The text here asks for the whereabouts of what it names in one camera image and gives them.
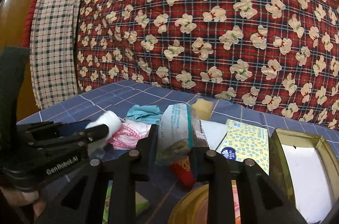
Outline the person's left hand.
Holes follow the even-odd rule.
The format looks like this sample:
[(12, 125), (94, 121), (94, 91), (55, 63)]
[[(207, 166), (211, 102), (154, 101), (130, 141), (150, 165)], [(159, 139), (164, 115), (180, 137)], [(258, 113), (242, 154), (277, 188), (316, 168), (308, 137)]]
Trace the person's left hand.
[(32, 205), (34, 220), (36, 220), (47, 207), (47, 203), (38, 191), (21, 192), (17, 189), (1, 187), (1, 192), (11, 207)]

